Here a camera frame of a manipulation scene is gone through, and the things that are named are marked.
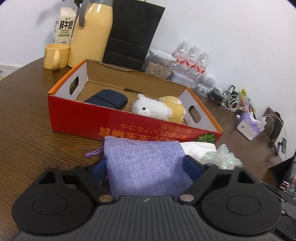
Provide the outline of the iridescent green bundle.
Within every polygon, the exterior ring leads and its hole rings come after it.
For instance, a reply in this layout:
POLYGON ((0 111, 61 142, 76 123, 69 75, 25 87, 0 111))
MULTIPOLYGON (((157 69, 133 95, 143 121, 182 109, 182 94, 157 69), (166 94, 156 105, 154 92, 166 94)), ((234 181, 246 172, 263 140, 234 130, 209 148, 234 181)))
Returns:
POLYGON ((242 162, 229 151, 226 144, 222 144, 216 151, 207 152, 200 163, 214 164, 224 170, 233 170, 237 166, 243 167, 242 162))

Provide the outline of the purple fabric pouch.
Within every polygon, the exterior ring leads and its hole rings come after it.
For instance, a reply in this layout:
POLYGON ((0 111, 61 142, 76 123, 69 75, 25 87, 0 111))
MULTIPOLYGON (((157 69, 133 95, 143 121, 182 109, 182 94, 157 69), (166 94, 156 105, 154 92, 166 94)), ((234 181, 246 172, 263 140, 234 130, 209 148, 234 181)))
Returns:
POLYGON ((183 169, 184 150, 178 141, 135 141, 106 137, 101 148, 86 157, 102 153, 104 174, 99 168, 93 178, 107 176, 112 195, 172 196, 178 198, 192 185, 183 169))

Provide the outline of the yellow white alpaca plush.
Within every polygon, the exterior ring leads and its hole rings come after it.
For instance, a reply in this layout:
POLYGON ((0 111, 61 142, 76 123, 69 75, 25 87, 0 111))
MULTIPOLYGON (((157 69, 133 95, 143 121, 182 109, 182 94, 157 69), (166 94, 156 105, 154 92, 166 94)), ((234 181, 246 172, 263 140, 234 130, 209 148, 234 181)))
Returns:
POLYGON ((132 113, 158 120, 182 123, 186 110, 177 97, 164 96, 156 100, 138 94, 137 100, 132 105, 132 113))

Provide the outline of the navy blue case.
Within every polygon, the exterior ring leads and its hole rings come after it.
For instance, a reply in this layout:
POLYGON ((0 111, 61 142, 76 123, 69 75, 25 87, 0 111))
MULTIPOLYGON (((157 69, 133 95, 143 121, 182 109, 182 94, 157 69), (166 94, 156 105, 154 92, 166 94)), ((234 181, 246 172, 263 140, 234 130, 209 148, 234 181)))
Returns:
POLYGON ((104 89, 86 99, 84 102, 106 108, 122 110, 127 105, 128 99, 125 95, 117 91, 104 89))

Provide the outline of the white plastic bag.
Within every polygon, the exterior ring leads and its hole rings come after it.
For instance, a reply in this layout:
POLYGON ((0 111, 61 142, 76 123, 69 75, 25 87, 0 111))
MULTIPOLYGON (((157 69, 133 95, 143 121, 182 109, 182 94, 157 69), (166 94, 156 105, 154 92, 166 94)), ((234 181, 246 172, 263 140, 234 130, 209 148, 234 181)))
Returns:
POLYGON ((206 153, 217 151, 214 144, 207 142, 182 142, 180 145, 186 155, 193 157, 197 161, 200 161, 206 153))

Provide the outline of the purple tissue pack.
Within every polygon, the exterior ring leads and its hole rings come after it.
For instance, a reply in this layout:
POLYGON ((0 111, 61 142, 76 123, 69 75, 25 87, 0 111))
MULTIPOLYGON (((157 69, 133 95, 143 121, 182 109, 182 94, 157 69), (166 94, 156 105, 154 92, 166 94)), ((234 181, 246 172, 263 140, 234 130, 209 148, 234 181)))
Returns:
POLYGON ((255 119, 253 113, 243 113, 238 119, 236 129, 249 141, 252 141, 264 131, 266 124, 267 122, 265 117, 255 119))

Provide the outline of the phone on stand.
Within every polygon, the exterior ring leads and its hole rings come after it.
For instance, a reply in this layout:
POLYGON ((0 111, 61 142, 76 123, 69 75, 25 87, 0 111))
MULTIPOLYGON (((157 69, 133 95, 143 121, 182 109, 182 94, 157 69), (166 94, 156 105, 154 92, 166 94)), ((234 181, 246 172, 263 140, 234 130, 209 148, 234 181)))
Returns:
POLYGON ((284 161, 287 159, 287 140, 285 138, 282 138, 281 142, 277 144, 274 141, 268 141, 268 144, 276 156, 282 153, 285 156, 284 161))

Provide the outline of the white robot toy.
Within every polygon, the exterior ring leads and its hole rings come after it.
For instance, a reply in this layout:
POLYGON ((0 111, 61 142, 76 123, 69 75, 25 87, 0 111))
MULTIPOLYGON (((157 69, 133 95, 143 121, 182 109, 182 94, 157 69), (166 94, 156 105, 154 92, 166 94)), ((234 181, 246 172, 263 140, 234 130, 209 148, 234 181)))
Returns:
POLYGON ((215 87, 215 85, 215 76, 212 73, 207 72, 203 75, 201 81, 198 83, 196 92, 203 97, 207 97, 207 93, 209 92, 210 88, 215 87))

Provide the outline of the water bottle right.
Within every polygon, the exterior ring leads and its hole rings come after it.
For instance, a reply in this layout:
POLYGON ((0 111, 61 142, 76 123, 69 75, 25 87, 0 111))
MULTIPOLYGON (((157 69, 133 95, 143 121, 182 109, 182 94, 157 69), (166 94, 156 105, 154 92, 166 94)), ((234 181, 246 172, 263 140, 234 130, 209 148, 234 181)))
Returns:
POLYGON ((204 51, 203 54, 201 54, 198 59, 195 66, 195 70, 198 73, 198 76, 204 76, 206 73, 207 67, 209 62, 209 54, 204 51))

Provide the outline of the water bottle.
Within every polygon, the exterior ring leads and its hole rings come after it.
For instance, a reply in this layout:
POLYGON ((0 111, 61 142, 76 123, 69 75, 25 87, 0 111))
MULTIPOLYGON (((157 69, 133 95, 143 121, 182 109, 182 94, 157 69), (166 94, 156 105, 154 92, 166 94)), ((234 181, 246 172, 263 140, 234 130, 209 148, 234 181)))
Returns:
POLYGON ((189 43, 184 40, 173 52, 172 56, 176 59, 176 61, 172 66, 172 70, 184 68, 185 61, 187 59, 188 45, 189 43))
POLYGON ((186 60, 184 64, 185 75, 196 73, 195 67, 198 60, 198 51, 199 51, 199 48, 194 45, 191 49, 189 49, 188 53, 186 54, 186 60))
POLYGON ((206 73, 207 67, 209 62, 209 54, 204 51, 203 54, 201 54, 198 59, 195 66, 195 70, 198 73, 198 76, 204 76, 206 73))

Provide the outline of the small white tin box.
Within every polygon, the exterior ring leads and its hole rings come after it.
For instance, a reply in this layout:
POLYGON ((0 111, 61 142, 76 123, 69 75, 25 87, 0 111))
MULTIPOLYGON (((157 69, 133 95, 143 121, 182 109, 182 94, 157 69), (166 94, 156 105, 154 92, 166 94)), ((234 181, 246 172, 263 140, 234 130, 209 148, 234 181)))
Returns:
POLYGON ((196 81, 194 80, 193 77, 176 72, 176 71, 172 71, 170 73, 169 80, 171 82, 174 82, 174 83, 177 83, 180 85, 184 85, 184 86, 189 87, 191 89, 193 89, 196 85, 196 81))

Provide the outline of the yellow ceramic mug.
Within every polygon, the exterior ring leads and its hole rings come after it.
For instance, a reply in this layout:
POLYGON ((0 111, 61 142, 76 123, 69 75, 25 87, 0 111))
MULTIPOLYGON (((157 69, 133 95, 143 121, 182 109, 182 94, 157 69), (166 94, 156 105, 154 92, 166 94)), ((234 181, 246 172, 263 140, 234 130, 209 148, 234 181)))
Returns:
POLYGON ((44 52, 45 69, 58 70, 65 68, 68 62, 70 46, 65 44, 50 44, 46 45, 44 52))

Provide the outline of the water bottle middle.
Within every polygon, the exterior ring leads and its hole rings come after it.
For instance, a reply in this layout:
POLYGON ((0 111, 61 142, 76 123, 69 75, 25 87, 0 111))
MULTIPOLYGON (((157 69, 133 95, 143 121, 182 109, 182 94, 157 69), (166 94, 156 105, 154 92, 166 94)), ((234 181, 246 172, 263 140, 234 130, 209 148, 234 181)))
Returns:
POLYGON ((185 75, 196 73, 195 67, 198 60, 198 51, 199 51, 199 48, 194 45, 191 49, 189 49, 188 53, 186 54, 186 60, 184 64, 185 75))

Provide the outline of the clear nut storage container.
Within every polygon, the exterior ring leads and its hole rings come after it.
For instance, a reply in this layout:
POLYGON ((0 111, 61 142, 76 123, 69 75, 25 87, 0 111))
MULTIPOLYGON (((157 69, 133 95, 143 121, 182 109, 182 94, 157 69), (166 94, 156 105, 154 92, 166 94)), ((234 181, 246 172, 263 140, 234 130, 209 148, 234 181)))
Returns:
POLYGON ((176 58, 163 51, 150 49, 144 63, 145 73, 167 79, 176 58))

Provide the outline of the white milk carton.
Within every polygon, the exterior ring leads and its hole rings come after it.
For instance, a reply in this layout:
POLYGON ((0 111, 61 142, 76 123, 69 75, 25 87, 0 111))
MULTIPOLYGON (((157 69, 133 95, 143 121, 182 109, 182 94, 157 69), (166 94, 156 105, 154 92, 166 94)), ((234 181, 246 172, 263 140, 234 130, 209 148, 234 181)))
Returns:
POLYGON ((70 45, 75 20, 76 10, 74 8, 62 7, 60 9, 60 14, 57 15, 55 23, 54 44, 70 45))

